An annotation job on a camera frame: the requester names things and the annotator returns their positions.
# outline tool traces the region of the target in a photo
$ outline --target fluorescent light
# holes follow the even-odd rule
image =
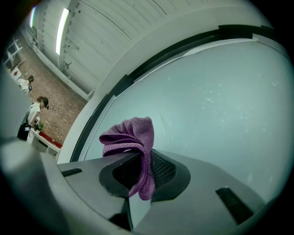
[[[33,7],[32,12],[31,12],[31,17],[29,19],[29,25],[30,25],[30,27],[33,27],[33,19],[34,19],[35,10],[36,10],[36,6]]]
[[[68,19],[68,15],[69,15],[69,10],[64,8],[60,18],[58,32],[57,32],[57,39],[56,39],[56,53],[58,55],[60,55],[62,35],[63,35],[63,30],[64,30],[66,20]]]

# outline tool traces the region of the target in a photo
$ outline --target purple cloth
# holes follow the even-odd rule
[[[100,138],[104,144],[103,157],[124,152],[129,149],[138,149],[142,152],[142,171],[138,182],[131,188],[129,197],[139,192],[142,200],[149,200],[155,188],[151,175],[151,149],[154,143],[154,128],[150,117],[134,117],[114,125],[104,132]]]

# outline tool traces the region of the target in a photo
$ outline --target ceiling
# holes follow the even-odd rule
[[[39,48],[86,96],[101,86],[123,56],[154,29],[219,0],[45,0],[33,26]],[[238,4],[239,1],[225,1]],[[62,65],[55,52],[60,17],[72,7]]]

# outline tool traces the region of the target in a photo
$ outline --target black slot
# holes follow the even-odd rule
[[[71,170],[67,170],[67,171],[62,171],[61,174],[64,177],[67,177],[67,176],[70,176],[70,175],[73,175],[73,174],[77,174],[77,173],[80,173],[80,172],[83,172],[82,169],[75,168],[75,169],[71,169]]]
[[[229,187],[218,189],[215,192],[220,197],[221,201],[225,204],[226,208],[233,216],[237,224],[241,224],[253,216],[254,213]]]
[[[44,147],[48,148],[48,145],[47,145],[47,144],[45,144],[44,142],[42,142],[42,141],[40,141],[40,140],[39,140],[39,143],[40,143],[42,146],[44,146]]]

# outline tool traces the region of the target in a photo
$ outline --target woman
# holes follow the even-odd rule
[[[42,108],[47,108],[49,109],[48,106],[48,98],[40,96],[37,99],[37,102],[32,104],[23,120],[22,125],[19,128],[17,137],[20,138],[21,140],[27,141],[28,138],[28,133],[31,129],[31,127],[36,127],[36,118],[40,114],[40,110]]]
[[[24,80],[22,78],[16,80],[16,83],[19,85],[19,87],[24,91],[25,94],[29,92],[29,86],[34,81],[34,77],[31,75],[27,80]]]

